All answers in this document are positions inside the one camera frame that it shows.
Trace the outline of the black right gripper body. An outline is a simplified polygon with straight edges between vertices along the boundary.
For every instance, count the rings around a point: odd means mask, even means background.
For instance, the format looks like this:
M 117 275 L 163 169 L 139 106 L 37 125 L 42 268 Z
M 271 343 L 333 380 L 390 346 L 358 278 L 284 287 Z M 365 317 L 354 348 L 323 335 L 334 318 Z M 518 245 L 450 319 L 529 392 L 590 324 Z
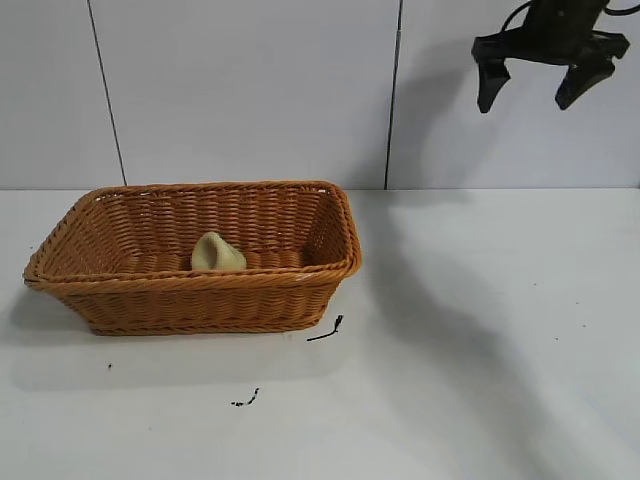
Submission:
M 523 23 L 481 36 L 471 53 L 477 63 L 509 58 L 572 65 L 593 55 L 622 58 L 630 42 L 621 33 L 594 25 L 608 3 L 600 0 L 531 1 Z

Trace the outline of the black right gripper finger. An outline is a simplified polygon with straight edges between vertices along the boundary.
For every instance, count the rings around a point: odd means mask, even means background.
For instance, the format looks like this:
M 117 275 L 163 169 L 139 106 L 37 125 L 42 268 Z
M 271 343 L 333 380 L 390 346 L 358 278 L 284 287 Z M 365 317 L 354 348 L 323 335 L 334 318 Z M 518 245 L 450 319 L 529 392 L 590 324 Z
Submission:
M 561 110 L 568 109 L 590 88 L 608 79 L 614 72 L 615 66 L 610 57 L 596 57 L 570 65 L 556 92 L 556 104 Z
M 477 105 L 481 112 L 489 112 L 500 90 L 511 79 L 511 76 L 504 59 L 479 63 L 478 74 Z

